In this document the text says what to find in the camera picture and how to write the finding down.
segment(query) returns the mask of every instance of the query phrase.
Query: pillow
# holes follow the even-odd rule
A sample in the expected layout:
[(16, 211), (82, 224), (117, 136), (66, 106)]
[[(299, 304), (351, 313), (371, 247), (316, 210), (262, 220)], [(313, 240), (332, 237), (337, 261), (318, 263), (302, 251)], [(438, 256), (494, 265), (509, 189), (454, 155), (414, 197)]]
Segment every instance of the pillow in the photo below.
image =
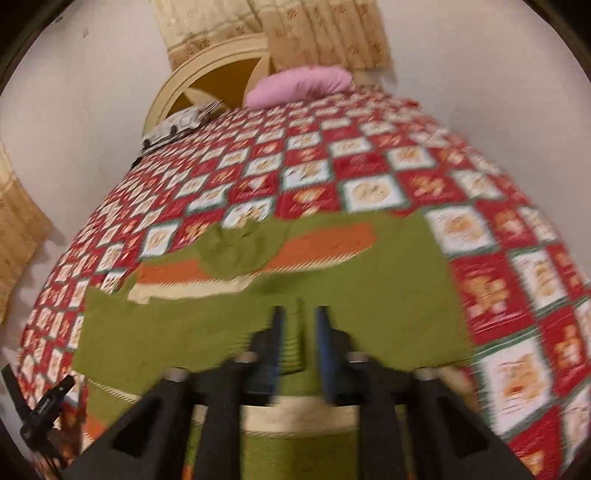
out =
[(142, 138), (142, 154), (146, 155), (209, 122), (221, 102), (193, 105), (176, 112)]
[(299, 100), (316, 100), (351, 86), (353, 75), (340, 67), (299, 67), (263, 78), (246, 95), (252, 110)]

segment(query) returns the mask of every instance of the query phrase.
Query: white wall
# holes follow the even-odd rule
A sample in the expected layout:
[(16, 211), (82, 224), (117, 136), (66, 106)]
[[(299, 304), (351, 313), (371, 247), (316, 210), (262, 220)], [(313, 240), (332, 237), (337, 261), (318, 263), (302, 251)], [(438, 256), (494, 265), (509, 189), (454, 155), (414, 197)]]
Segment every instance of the white wall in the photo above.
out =
[(397, 93), (509, 171), (591, 273), (591, 84), (522, 0), (378, 0)]
[(33, 44), (0, 96), (0, 141), (55, 226), (11, 299), (5, 356), (14, 358), (53, 264), (129, 170), (168, 75), (147, 0), (77, 0)]
[[(378, 3), (395, 61), (386, 86), (505, 167), (591, 272), (591, 86), (560, 37), (522, 0)], [(0, 141), (55, 226), (13, 295), (5, 355), (50, 268), (129, 169), (169, 74), (148, 0), (77, 0), (0, 96)]]

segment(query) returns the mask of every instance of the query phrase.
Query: quilt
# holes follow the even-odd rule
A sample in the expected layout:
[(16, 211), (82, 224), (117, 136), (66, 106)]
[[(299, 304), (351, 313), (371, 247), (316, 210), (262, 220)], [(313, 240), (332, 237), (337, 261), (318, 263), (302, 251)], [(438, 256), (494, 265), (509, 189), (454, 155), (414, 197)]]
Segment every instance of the quilt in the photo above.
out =
[(143, 158), (49, 275), (22, 334), (22, 393), (32, 406), (71, 373), (66, 418), (83, 415), (70, 364), (89, 286), (115, 291), (214, 222), (372, 210), (424, 215), (462, 298), (480, 412), (536, 478), (557, 478), (591, 424), (589, 279), (506, 171), (377, 87), (236, 109)]

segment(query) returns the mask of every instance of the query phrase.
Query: orange stripe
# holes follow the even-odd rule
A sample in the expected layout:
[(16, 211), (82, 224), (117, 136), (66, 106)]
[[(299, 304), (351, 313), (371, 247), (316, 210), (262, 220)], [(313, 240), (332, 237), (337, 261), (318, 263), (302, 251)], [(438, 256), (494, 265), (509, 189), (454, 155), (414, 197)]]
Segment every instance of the orange stripe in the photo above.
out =
[(196, 259), (166, 265), (140, 265), (137, 283), (183, 283), (194, 280), (213, 280)]
[[(357, 223), (323, 228), (288, 240), (277, 255), (260, 272), (293, 268), (312, 262), (353, 255), (371, 247), (376, 241), (370, 223)], [(166, 265), (140, 265), (137, 284), (175, 284), (214, 280), (192, 258)]]
[(90, 415), (86, 415), (86, 421), (84, 422), (84, 431), (94, 442), (98, 437), (103, 435), (106, 427), (105, 424), (97, 420)]
[(371, 247), (375, 241), (374, 229), (369, 223), (324, 228), (288, 240), (262, 271), (352, 255)]

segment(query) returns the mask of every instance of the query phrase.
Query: beige curtain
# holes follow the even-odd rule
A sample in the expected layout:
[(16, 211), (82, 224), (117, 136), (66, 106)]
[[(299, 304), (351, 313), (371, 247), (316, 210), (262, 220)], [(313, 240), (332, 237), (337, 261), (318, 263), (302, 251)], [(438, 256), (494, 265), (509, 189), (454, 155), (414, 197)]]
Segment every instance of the beige curtain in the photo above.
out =
[(210, 45), (263, 31), (278, 70), (391, 64), (375, 0), (155, 0), (155, 10), (173, 69)]
[(26, 264), (51, 231), (51, 222), (16, 178), (0, 143), (0, 323)]

